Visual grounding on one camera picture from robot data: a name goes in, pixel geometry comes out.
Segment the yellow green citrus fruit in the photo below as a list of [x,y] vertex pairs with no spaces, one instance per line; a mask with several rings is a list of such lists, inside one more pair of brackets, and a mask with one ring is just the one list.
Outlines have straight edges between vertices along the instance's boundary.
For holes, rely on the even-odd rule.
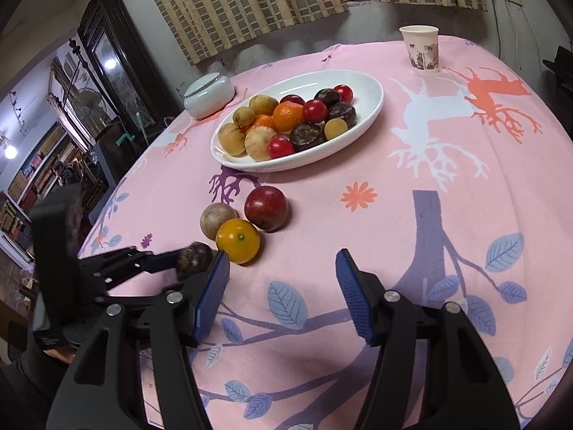
[[260,250],[261,238],[248,220],[229,219],[217,230],[216,244],[232,263],[242,265],[255,259]]

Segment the brown round passion fruit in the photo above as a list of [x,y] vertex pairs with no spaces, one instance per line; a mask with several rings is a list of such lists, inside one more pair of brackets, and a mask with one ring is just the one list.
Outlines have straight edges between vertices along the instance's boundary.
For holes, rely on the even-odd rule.
[[200,229],[208,239],[214,241],[218,229],[228,220],[237,217],[238,213],[234,208],[224,203],[213,203],[202,212],[199,219]]

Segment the large red plum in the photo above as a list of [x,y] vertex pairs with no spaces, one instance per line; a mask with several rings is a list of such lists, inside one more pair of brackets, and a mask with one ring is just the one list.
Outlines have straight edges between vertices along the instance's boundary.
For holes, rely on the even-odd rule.
[[278,230],[288,219],[288,199],[280,189],[262,185],[247,196],[244,214],[248,221],[265,232]]

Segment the tan pepino melon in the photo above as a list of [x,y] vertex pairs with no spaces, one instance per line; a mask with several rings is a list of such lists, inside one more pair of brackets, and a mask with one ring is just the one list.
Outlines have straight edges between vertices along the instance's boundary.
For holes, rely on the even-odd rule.
[[276,98],[264,94],[252,96],[249,102],[249,107],[257,115],[273,115],[278,105],[279,101]]
[[256,162],[270,159],[269,144],[278,136],[277,132],[268,126],[252,128],[245,138],[245,150],[248,156]]
[[224,126],[218,130],[217,138],[221,147],[229,156],[239,157],[246,152],[246,135],[243,129],[234,122],[224,124]]

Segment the tan pepino melon front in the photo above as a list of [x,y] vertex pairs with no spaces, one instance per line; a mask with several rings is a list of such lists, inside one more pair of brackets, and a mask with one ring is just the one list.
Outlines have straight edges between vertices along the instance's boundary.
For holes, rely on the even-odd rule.
[[245,150],[248,156],[256,162],[270,159],[269,144],[278,136],[277,132],[268,126],[252,128],[245,138]]

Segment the small tan longan back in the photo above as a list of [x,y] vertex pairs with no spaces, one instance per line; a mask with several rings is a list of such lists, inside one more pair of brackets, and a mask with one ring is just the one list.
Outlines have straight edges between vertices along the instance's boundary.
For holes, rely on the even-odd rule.
[[250,126],[255,119],[256,112],[250,107],[240,107],[232,115],[233,122],[241,128]]

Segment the small tan longan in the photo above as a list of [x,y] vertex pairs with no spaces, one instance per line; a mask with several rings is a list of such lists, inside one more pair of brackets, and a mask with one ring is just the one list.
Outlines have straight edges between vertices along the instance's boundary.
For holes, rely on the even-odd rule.
[[240,107],[232,115],[233,122],[241,128],[250,126],[255,119],[256,112],[250,107]]
[[349,126],[345,119],[337,118],[330,119],[325,123],[323,133],[325,135],[325,139],[330,141],[345,134],[348,130]]

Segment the small orange mandarin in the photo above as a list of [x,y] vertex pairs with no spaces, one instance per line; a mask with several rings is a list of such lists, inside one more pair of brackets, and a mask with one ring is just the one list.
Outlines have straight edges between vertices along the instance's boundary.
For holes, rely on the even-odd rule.
[[257,115],[255,121],[251,124],[251,127],[269,127],[275,129],[274,120],[271,115]]

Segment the tan pepino melon back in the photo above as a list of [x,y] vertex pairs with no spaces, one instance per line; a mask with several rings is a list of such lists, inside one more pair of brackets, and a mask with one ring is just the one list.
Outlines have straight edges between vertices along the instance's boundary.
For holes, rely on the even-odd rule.
[[249,102],[249,107],[257,115],[273,115],[278,105],[279,101],[276,98],[264,94],[252,96]]

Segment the large orange mandarin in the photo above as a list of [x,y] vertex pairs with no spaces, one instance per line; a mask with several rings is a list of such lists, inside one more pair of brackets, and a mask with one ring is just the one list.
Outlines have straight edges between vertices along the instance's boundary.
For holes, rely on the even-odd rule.
[[289,134],[292,129],[304,122],[303,106],[290,102],[280,103],[274,110],[272,118],[278,133]]

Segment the dark red plum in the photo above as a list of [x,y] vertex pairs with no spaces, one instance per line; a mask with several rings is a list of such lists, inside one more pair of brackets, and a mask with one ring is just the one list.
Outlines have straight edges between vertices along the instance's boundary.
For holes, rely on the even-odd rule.
[[294,103],[294,104],[298,104],[298,105],[304,105],[305,104],[305,100],[300,97],[299,95],[295,95],[295,94],[290,94],[290,95],[286,95],[285,97],[283,97],[281,99],[281,103],[285,103],[285,102],[290,102],[290,103]]

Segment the small tan longan front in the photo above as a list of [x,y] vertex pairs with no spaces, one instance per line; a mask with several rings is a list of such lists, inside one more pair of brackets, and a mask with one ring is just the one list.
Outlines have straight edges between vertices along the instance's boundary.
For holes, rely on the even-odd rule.
[[325,123],[323,133],[325,135],[325,139],[330,141],[345,134],[348,130],[349,126],[345,119],[337,118],[330,119]]

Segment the red cherry tomato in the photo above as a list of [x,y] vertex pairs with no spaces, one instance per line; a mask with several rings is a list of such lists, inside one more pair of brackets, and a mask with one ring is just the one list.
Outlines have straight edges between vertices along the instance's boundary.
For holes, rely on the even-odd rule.
[[274,137],[268,144],[268,154],[271,159],[291,156],[294,153],[295,149],[292,142],[285,137]]
[[352,104],[353,91],[349,86],[346,85],[335,86],[334,90],[339,94],[341,102]]
[[309,123],[321,123],[328,118],[328,108],[321,100],[310,100],[303,105],[303,119]]

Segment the red cherry tomato front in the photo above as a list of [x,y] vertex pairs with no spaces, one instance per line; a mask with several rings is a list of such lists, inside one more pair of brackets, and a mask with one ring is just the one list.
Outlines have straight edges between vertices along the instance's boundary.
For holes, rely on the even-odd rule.
[[268,144],[268,154],[271,159],[291,156],[294,153],[295,149],[292,142],[285,137],[274,137]]

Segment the standing fan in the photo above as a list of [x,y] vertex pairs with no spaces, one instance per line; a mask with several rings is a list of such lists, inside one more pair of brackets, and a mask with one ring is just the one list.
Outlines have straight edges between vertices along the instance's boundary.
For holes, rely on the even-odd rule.
[[76,117],[93,140],[96,140],[112,122],[108,103],[75,39],[69,40],[69,48],[75,56],[77,67],[71,77],[67,95]]

